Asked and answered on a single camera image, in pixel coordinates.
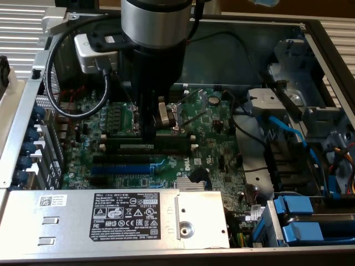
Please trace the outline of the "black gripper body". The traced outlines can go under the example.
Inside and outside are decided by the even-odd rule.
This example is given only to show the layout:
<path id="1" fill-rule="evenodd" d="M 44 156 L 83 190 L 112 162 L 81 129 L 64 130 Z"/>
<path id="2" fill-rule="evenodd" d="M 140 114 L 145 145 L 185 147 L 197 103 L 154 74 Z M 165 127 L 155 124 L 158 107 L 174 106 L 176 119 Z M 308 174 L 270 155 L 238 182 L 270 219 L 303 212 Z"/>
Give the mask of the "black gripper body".
<path id="1" fill-rule="evenodd" d="M 139 46 L 131 56 L 131 85 L 140 94 L 166 96 L 181 77 L 186 41 L 164 49 Z"/>

